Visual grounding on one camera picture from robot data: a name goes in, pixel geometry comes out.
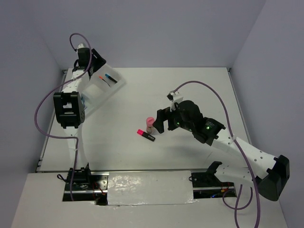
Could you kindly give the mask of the blue highlighter marker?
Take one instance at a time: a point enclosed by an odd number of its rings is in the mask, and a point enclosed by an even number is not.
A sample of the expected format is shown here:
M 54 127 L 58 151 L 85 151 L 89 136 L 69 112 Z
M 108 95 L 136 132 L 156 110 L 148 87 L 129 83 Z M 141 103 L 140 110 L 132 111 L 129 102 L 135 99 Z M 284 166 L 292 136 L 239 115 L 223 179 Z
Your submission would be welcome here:
M 110 81 L 114 82 L 115 84 L 118 82 L 114 78 L 112 78 L 109 74 L 105 74 L 105 77 L 108 78 Z

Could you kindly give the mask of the blue paint jar with label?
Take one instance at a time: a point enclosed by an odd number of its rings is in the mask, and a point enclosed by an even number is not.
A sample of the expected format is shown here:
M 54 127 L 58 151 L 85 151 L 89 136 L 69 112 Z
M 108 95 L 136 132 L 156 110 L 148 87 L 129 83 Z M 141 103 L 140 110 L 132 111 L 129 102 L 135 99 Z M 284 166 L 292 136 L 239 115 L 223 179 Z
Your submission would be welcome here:
M 85 97 L 81 96 L 81 102 L 82 102 L 83 108 L 84 108 L 84 110 L 85 110 L 85 109 L 87 108 Z

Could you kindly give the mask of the pink glitter jar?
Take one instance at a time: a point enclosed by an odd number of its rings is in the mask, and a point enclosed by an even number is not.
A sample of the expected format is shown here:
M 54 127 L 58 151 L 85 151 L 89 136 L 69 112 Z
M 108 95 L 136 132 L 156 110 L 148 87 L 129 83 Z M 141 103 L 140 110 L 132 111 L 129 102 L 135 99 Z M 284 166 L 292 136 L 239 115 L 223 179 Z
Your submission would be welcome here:
M 154 132 L 154 127 L 153 127 L 154 121 L 155 121 L 155 119 L 153 117 L 148 117 L 146 119 L 146 132 L 148 134 L 153 134 L 153 132 Z

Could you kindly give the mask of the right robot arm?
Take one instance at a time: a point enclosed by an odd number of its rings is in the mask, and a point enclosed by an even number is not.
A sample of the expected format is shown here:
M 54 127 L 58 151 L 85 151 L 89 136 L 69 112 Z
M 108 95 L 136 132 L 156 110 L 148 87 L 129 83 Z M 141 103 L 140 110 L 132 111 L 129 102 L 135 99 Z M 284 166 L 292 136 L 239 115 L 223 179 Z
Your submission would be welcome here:
M 200 143 L 205 143 L 236 159 L 228 165 L 222 159 L 214 161 L 207 169 L 207 182 L 217 186 L 221 182 L 234 182 L 254 188 L 261 196 L 278 201 L 290 177 L 289 159 L 283 155 L 275 157 L 261 151 L 239 137 L 231 136 L 229 130 L 215 119 L 204 117 L 199 107 L 190 100 L 175 103 L 157 111 L 153 123 L 158 133 L 182 128 L 192 133 Z

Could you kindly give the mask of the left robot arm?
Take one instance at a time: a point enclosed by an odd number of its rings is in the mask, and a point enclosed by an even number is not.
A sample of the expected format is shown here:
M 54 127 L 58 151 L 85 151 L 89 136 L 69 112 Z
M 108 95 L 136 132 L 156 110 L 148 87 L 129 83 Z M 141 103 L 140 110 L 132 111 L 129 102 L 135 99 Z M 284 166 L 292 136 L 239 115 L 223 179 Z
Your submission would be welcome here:
M 68 138 L 68 149 L 72 167 L 68 171 L 67 183 L 78 185 L 86 190 L 93 184 L 93 177 L 84 153 L 82 142 L 82 124 L 85 121 L 85 99 L 82 93 L 88 86 L 91 76 L 105 63 L 95 49 L 90 50 L 79 44 L 76 53 L 78 59 L 74 63 L 71 82 L 61 92 L 53 95 L 56 120 L 64 129 Z

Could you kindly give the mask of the pink highlighter marker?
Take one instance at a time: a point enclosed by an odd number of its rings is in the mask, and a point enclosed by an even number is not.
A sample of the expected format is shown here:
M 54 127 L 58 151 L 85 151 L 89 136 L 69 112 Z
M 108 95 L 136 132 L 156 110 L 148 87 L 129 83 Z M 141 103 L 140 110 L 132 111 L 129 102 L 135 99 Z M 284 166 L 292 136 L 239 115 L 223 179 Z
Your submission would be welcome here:
M 145 132 L 145 131 L 143 131 L 141 129 L 138 129 L 137 134 L 140 135 L 140 136 L 142 136 L 142 137 L 144 137 L 144 138 L 146 138 L 146 139 L 148 139 L 148 140 L 150 140 L 150 141 L 152 141 L 152 142 L 155 141 L 155 137 L 154 136 L 150 135 L 149 133 L 147 133 L 147 132 Z

